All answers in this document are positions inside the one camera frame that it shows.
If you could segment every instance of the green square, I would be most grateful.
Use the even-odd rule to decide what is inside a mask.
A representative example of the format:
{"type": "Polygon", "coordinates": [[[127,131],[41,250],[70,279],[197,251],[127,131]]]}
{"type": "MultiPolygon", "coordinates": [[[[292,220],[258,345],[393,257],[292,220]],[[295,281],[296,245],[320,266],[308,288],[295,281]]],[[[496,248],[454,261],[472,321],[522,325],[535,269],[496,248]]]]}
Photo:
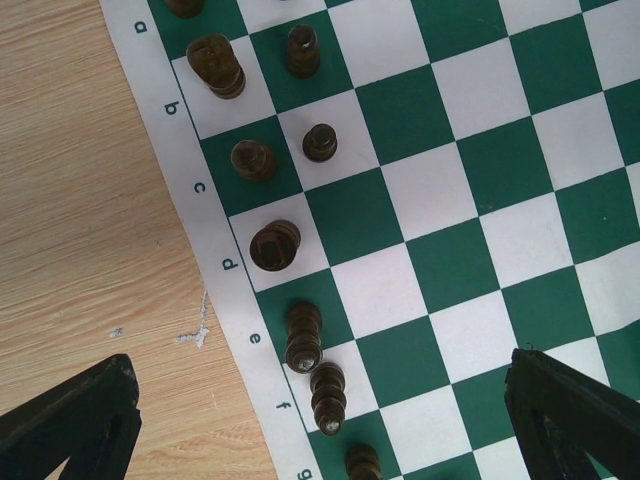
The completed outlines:
{"type": "Polygon", "coordinates": [[[352,88],[351,77],[326,10],[253,33],[251,41],[277,112],[291,110],[352,88]],[[320,69],[311,78],[305,79],[291,75],[285,63],[289,32],[300,24],[311,25],[315,29],[322,55],[320,69]]]}
{"type": "Polygon", "coordinates": [[[343,3],[351,2],[352,0],[324,0],[324,3],[327,4],[327,8],[337,7],[338,5],[342,5],[343,3]]]}
{"type": "Polygon", "coordinates": [[[331,270],[322,270],[277,287],[256,293],[269,336],[281,363],[287,348],[287,311],[301,301],[314,304],[322,315],[322,348],[331,348],[353,340],[331,270]]]}
{"type": "Polygon", "coordinates": [[[356,89],[381,165],[453,142],[431,65],[356,89]]]}
{"type": "Polygon", "coordinates": [[[380,408],[449,384],[429,317],[360,338],[357,343],[380,408]]]}
{"type": "Polygon", "coordinates": [[[580,6],[582,7],[582,11],[586,12],[587,10],[593,10],[594,8],[598,8],[615,1],[617,0],[580,0],[580,6]]]}
{"type": "Polygon", "coordinates": [[[148,2],[169,60],[184,57],[187,45],[198,37],[222,33],[235,40],[247,34],[236,0],[206,1],[202,12],[186,19],[176,17],[165,0],[148,2]]]}
{"type": "Polygon", "coordinates": [[[598,337],[611,388],[640,400],[640,321],[598,337]]]}
{"type": "Polygon", "coordinates": [[[624,163],[640,162],[640,80],[604,93],[624,163]]]}
{"type": "Polygon", "coordinates": [[[531,118],[458,141],[480,215],[553,191],[531,118]]]}
{"type": "Polygon", "coordinates": [[[500,288],[477,218],[411,240],[407,249],[431,313],[500,288]]]}
{"type": "Polygon", "coordinates": [[[315,188],[306,195],[331,265],[402,243],[379,168],[315,188]]]}
{"type": "Polygon", "coordinates": [[[574,263],[640,240],[626,169],[559,190],[556,198],[574,263]]]}
{"type": "Polygon", "coordinates": [[[370,445],[378,453],[384,478],[400,475],[400,468],[379,410],[347,420],[340,434],[335,437],[327,437],[320,431],[310,433],[309,441],[323,478],[348,480],[344,464],[345,455],[351,448],[361,444],[370,445]]]}
{"type": "Polygon", "coordinates": [[[591,464],[596,469],[596,472],[598,472],[598,475],[600,475],[600,478],[608,479],[613,477],[613,475],[611,475],[611,472],[606,468],[604,468],[604,466],[600,462],[598,462],[595,458],[593,458],[588,453],[587,453],[587,456],[589,457],[589,460],[591,460],[591,464]]]}
{"type": "Polygon", "coordinates": [[[582,15],[511,37],[531,113],[602,90],[582,15]]]}
{"type": "Polygon", "coordinates": [[[228,217],[302,191],[277,117],[207,138],[200,145],[228,217]],[[241,140],[257,140],[275,153],[278,170],[268,182],[248,181],[234,170],[231,150],[241,140]]]}
{"type": "Polygon", "coordinates": [[[509,366],[468,378],[453,385],[471,447],[476,450],[513,437],[504,403],[504,379],[509,366]]]}
{"type": "Polygon", "coordinates": [[[437,62],[507,36],[498,0],[412,0],[429,58],[437,62]]]}
{"type": "Polygon", "coordinates": [[[445,462],[404,475],[404,480],[480,480],[473,453],[466,453],[445,462]]]}
{"type": "Polygon", "coordinates": [[[502,290],[520,348],[550,350],[594,336],[574,267],[502,290]]]}

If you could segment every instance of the wooden table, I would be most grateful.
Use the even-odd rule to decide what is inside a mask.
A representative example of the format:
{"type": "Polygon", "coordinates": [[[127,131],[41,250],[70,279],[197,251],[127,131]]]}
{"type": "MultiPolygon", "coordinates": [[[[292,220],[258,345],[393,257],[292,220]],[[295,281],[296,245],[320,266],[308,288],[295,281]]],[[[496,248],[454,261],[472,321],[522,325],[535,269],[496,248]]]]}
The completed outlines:
{"type": "Polygon", "coordinates": [[[7,0],[0,26],[0,414],[118,352],[135,478],[275,478],[97,0],[7,0]],[[122,328],[122,336],[110,332],[122,328]]]}

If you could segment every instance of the vinyl chess mat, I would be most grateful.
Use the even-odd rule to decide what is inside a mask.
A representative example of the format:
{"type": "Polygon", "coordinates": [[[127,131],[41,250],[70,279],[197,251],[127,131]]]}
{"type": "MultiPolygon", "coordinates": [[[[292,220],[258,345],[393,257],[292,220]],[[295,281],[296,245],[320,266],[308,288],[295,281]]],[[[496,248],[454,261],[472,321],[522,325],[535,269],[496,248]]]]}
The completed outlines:
{"type": "Polygon", "coordinates": [[[207,0],[189,20],[101,2],[280,478],[346,479],[360,442],[388,479],[528,478],[516,347],[640,400],[640,2],[207,0]],[[302,23],[306,80],[284,61],[302,23]],[[233,100],[185,57],[213,33],[246,74],[233,100]],[[302,152],[317,123],[338,136],[323,164],[302,152]],[[266,184],[233,170],[247,139],[276,154],[266,184]],[[249,243],[278,219],[302,241],[265,272],[249,243]],[[299,300],[345,373],[336,437],[284,363],[299,300]]]}

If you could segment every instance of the white square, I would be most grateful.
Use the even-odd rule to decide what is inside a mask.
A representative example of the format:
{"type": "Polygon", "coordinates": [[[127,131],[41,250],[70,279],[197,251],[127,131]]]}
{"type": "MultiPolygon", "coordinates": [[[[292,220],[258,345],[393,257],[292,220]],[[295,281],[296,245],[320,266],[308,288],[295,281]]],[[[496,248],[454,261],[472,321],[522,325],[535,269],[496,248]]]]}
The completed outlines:
{"type": "Polygon", "coordinates": [[[355,338],[427,315],[404,243],[331,270],[355,338]]]}
{"type": "Polygon", "coordinates": [[[329,267],[309,204],[303,193],[229,218],[253,288],[260,292],[329,267]],[[251,260],[253,236],[275,220],[288,220],[300,230],[300,247],[293,263],[279,272],[261,270],[251,260]]]}
{"type": "Polygon", "coordinates": [[[403,474],[471,451],[451,385],[395,403],[380,413],[403,474]]]}
{"type": "Polygon", "coordinates": [[[603,93],[533,116],[553,188],[624,166],[603,93]]]}
{"type": "Polygon", "coordinates": [[[326,10],[324,0],[238,0],[249,33],[326,10]]]}
{"type": "Polygon", "coordinates": [[[516,437],[473,452],[482,480],[529,480],[516,437]]]}
{"type": "Polygon", "coordinates": [[[500,0],[509,35],[581,12],[580,0],[500,0]]]}
{"type": "Polygon", "coordinates": [[[378,166],[355,90],[334,95],[278,115],[302,188],[310,190],[378,166]],[[323,163],[305,157],[302,140],[318,123],[333,127],[336,153],[323,163]]]}
{"type": "Polygon", "coordinates": [[[410,0],[353,0],[329,15],[354,87],[429,63],[410,0]]]}
{"type": "Polygon", "coordinates": [[[584,13],[602,88],[640,78],[640,2],[618,0],[584,13]]]}
{"type": "Polygon", "coordinates": [[[456,140],[529,115],[508,38],[433,64],[456,140]]]}
{"type": "Polygon", "coordinates": [[[609,386],[609,377],[595,337],[561,345],[544,353],[587,377],[609,386]]]}
{"type": "Polygon", "coordinates": [[[517,348],[501,291],[432,313],[431,324],[451,383],[511,363],[517,348]]]}
{"type": "Polygon", "coordinates": [[[572,264],[555,194],[480,218],[502,288],[572,264]]]}
{"type": "Polygon", "coordinates": [[[629,177],[629,184],[631,185],[633,203],[636,206],[636,217],[640,219],[640,163],[628,166],[627,176],[629,177]]]}
{"type": "Polygon", "coordinates": [[[455,143],[382,167],[405,240],[478,216],[455,143]]]}
{"type": "Polygon", "coordinates": [[[187,57],[172,62],[201,140],[276,114],[251,39],[238,38],[231,46],[247,83],[240,96],[230,100],[216,97],[189,66],[187,57]]]}
{"type": "MultiPolygon", "coordinates": [[[[356,342],[343,343],[322,353],[323,362],[335,363],[344,373],[346,382],[344,394],[347,397],[345,418],[349,420],[377,410],[378,403],[356,342]]],[[[307,432],[315,432],[318,430],[318,426],[313,419],[313,410],[311,410],[311,388],[309,387],[311,375],[295,373],[287,364],[284,364],[283,367],[307,432]]]]}
{"type": "Polygon", "coordinates": [[[596,335],[640,318],[640,242],[576,265],[578,280],[596,335]]]}

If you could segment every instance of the chess piece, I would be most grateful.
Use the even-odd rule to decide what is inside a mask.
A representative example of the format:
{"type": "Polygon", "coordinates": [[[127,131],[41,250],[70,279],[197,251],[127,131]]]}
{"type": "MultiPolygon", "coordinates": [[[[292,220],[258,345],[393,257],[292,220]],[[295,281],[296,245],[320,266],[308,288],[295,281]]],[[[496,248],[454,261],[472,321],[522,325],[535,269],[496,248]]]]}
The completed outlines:
{"type": "Polygon", "coordinates": [[[378,454],[369,445],[358,445],[345,459],[349,480],[384,480],[380,473],[378,454]]]}
{"type": "Polygon", "coordinates": [[[191,42],[187,47],[187,61],[216,96],[236,98],[244,90],[244,70],[224,35],[218,33],[191,42]]]}
{"type": "Polygon", "coordinates": [[[313,27],[297,25],[289,32],[287,69],[294,77],[309,78],[320,68],[318,37],[313,27]]]}
{"type": "Polygon", "coordinates": [[[287,365],[297,373],[309,373],[322,360],[322,316],[315,305],[300,302],[287,312],[287,365]]]}
{"type": "Polygon", "coordinates": [[[336,131],[326,123],[314,126],[302,140],[302,151],[312,162],[326,162],[338,148],[336,131]]]}
{"type": "Polygon", "coordinates": [[[231,150],[231,164],[243,178],[252,182],[268,182],[276,173],[276,156],[266,145],[255,140],[242,140],[231,150]]]}
{"type": "Polygon", "coordinates": [[[291,265],[299,246],[298,227],[287,220],[276,220],[253,236],[249,253],[258,268],[277,272],[291,265]]]}
{"type": "Polygon", "coordinates": [[[176,17],[193,18],[204,8],[204,0],[165,0],[176,17]]]}
{"type": "Polygon", "coordinates": [[[325,435],[337,435],[342,428],[347,407],[345,385],[344,374],[335,363],[322,363],[311,374],[313,417],[325,435]]]}

